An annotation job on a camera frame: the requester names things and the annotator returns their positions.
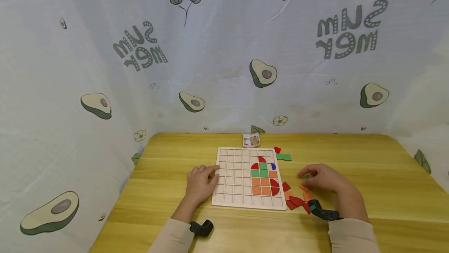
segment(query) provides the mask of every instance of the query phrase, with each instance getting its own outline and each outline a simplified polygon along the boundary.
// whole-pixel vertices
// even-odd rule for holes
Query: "sleeve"
[[[380,253],[373,226],[357,219],[329,222],[332,253]]]
[[[194,236],[189,224],[169,219],[148,253],[187,253]]]

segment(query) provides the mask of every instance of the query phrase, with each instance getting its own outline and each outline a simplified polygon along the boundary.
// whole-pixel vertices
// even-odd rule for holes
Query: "grid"
[[[286,210],[274,149],[219,147],[217,165],[213,205]]]

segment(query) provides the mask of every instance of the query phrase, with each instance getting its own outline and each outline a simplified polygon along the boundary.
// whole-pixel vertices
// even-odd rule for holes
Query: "black wrist sensor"
[[[193,221],[190,223],[190,231],[195,235],[208,236],[212,229],[214,228],[214,224],[211,221],[206,220],[202,225]]]
[[[326,221],[342,220],[338,211],[329,211],[322,209],[318,200],[309,200],[308,205],[310,207],[311,213],[316,217],[322,218]]]

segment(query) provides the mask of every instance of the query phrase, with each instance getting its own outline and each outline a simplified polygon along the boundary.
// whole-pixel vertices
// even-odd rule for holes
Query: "wood grain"
[[[362,192],[381,251],[448,252],[449,195],[393,139],[359,134],[262,134],[260,147],[282,148],[282,179],[302,197],[296,176],[323,162]],[[145,253],[184,195],[193,166],[213,165],[218,147],[241,147],[241,134],[157,134],[151,138],[97,238],[92,253]],[[323,208],[333,194],[311,190]],[[303,208],[264,211],[212,206],[195,220],[211,220],[208,238],[190,252],[330,252],[327,223]]]

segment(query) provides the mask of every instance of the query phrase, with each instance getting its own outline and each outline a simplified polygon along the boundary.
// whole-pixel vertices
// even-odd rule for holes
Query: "white grid board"
[[[266,160],[267,172],[269,172],[268,178],[261,177],[261,169],[259,169],[258,177],[251,174],[251,166],[255,163],[259,164],[259,156]],[[274,149],[219,147],[216,164],[220,166],[216,171],[220,178],[212,194],[212,205],[278,211],[287,209]],[[253,184],[253,179],[257,181],[257,178],[260,180],[259,186]],[[278,183],[279,192],[275,196],[272,195],[271,184],[266,185],[266,179],[270,183],[272,182],[271,179]],[[269,194],[267,194],[266,188],[270,189]]]

